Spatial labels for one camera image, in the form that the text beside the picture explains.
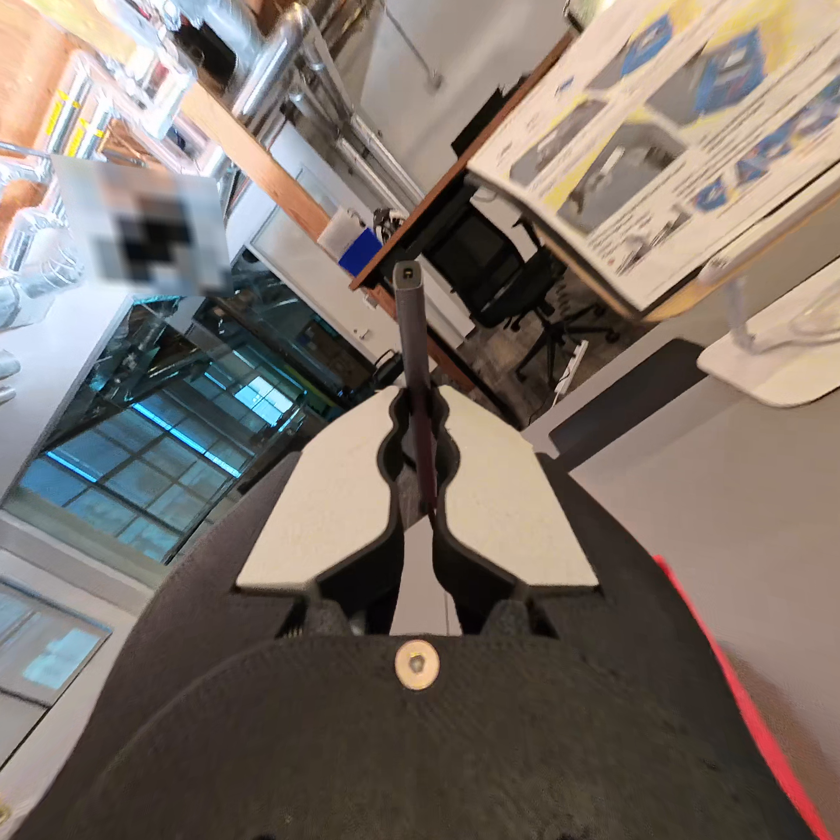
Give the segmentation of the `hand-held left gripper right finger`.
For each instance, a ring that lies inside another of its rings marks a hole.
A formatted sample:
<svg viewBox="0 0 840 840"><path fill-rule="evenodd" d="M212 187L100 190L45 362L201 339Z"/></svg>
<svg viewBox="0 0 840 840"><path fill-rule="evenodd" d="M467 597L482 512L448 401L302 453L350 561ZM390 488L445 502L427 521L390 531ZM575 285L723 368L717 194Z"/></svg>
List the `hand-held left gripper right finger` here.
<svg viewBox="0 0 840 840"><path fill-rule="evenodd" d="M462 631L479 632L503 601L595 592L595 569L532 446L450 385L433 409L432 562Z"/></svg>

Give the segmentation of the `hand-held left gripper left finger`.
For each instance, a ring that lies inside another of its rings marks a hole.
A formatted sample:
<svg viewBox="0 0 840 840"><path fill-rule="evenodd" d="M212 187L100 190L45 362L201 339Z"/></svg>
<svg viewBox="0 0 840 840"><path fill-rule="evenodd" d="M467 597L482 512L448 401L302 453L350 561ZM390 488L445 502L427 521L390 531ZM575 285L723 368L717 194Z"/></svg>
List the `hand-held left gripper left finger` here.
<svg viewBox="0 0 840 840"><path fill-rule="evenodd" d="M334 602L363 634L390 633L405 562L405 434L406 394L386 387L307 443L236 592Z"/></svg>

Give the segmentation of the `slim grey usb-c hub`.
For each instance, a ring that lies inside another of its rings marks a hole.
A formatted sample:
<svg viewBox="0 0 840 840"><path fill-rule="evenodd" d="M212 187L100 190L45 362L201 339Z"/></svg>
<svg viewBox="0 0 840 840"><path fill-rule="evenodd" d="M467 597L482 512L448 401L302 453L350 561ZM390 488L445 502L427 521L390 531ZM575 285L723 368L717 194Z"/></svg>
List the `slim grey usb-c hub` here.
<svg viewBox="0 0 840 840"><path fill-rule="evenodd" d="M422 267L415 260L395 264L392 284L397 324L400 330L406 394L413 437L416 478L421 509L432 526L436 521L437 475L434 464L435 437L432 424L432 382L427 353Z"/></svg>

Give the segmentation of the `red plastic bin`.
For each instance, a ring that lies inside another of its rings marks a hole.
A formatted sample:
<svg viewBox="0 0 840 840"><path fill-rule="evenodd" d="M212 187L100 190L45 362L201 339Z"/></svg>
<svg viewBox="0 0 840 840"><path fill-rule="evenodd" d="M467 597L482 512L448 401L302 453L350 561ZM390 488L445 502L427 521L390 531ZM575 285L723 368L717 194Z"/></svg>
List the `red plastic bin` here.
<svg viewBox="0 0 840 840"><path fill-rule="evenodd" d="M681 597L699 629L705 635L711 651L717 659L718 666L728 683L728 687L737 704L741 719L743 720L746 728L749 730L753 743L761 753L763 760L768 765L777 784L786 794L795 810L808 825L812 834L816 838L833 839L833 835L828 831L824 820L819 814L812 799L809 794L806 793L804 786L793 771L788 759L781 749L780 744L766 725L759 709L756 707L747 689L737 676L735 669L730 664L717 639L714 638L708 626L703 622L698 610L688 597L685 588L679 582L676 573L673 572L667 561L661 555L655 554L653 556L653 560L668 578L668 581Z"/></svg>

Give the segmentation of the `white power strip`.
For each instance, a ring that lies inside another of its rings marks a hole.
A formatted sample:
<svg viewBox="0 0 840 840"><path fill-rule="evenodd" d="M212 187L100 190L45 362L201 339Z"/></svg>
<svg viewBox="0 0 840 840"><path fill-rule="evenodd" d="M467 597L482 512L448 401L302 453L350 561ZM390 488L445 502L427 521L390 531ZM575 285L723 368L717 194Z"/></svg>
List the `white power strip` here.
<svg viewBox="0 0 840 840"><path fill-rule="evenodd" d="M566 394L570 390L574 376L581 365L586 351L589 349L589 345L589 340L583 339L574 346L574 350L567 362L567 365L562 375L560 376L556 386L554 387L553 404L557 403L559 399L566 396Z"/></svg>

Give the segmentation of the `black office chair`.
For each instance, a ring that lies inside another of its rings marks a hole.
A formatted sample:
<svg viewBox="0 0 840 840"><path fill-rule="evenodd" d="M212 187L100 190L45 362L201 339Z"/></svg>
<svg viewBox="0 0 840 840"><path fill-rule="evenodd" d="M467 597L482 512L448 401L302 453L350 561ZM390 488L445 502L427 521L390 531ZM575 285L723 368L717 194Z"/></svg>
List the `black office chair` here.
<svg viewBox="0 0 840 840"><path fill-rule="evenodd" d="M555 385L558 354L571 362L585 352L585 336L600 334L607 343L615 343L620 334L604 325L579 324L583 317L605 315L606 309L599 303L578 311L565 308L557 320L551 320L554 307L549 293L556 285L565 290L566 265L541 245L530 223L523 218L518 223L536 247L529 259L523 258L510 238L472 202L453 205L423 246L423 256L481 328L517 332L526 316L535 315L541 333L513 373L523 382L524 368L546 350L548 384Z"/></svg>

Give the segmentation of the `small blue box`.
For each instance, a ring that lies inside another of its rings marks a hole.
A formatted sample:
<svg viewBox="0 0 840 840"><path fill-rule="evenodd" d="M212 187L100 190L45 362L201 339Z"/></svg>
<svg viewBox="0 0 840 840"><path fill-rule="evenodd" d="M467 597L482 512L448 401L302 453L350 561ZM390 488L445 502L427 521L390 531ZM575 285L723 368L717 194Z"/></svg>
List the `small blue box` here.
<svg viewBox="0 0 840 840"><path fill-rule="evenodd" d="M359 236L344 251L338 265L352 277L358 277L382 251L383 245L374 230L364 227Z"/></svg>

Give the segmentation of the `black monitor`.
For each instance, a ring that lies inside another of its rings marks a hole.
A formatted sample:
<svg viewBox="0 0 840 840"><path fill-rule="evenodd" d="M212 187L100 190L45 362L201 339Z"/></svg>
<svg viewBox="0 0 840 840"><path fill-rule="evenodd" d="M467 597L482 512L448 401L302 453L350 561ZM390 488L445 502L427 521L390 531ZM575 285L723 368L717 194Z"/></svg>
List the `black monitor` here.
<svg viewBox="0 0 840 840"><path fill-rule="evenodd" d="M458 135L451 142L452 151L455 156L459 158L463 155L471 144L481 135L485 128L502 110L508 100L516 93L517 88L513 87L508 92L504 92L501 88L497 88L486 102L479 108L467 125L458 133Z"/></svg>

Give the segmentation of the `printed instruction sheet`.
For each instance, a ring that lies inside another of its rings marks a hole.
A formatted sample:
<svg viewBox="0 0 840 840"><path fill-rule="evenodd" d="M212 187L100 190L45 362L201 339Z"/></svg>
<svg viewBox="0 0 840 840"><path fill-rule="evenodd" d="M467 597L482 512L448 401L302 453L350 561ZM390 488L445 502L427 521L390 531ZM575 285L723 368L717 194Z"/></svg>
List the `printed instruction sheet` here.
<svg viewBox="0 0 840 840"><path fill-rule="evenodd" d="M635 315L838 164L838 2L614 2L468 164Z"/></svg>

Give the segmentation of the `silver duct pipe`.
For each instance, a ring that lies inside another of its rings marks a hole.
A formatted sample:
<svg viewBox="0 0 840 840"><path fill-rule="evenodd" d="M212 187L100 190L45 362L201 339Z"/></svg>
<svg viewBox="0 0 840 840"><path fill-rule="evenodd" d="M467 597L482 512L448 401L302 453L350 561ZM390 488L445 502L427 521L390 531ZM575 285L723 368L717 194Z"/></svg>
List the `silver duct pipe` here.
<svg viewBox="0 0 840 840"><path fill-rule="evenodd" d="M245 80L237 82L231 113L249 127L270 105L276 85L312 43L317 26L308 8L292 3L277 20L265 45L257 52Z"/></svg>

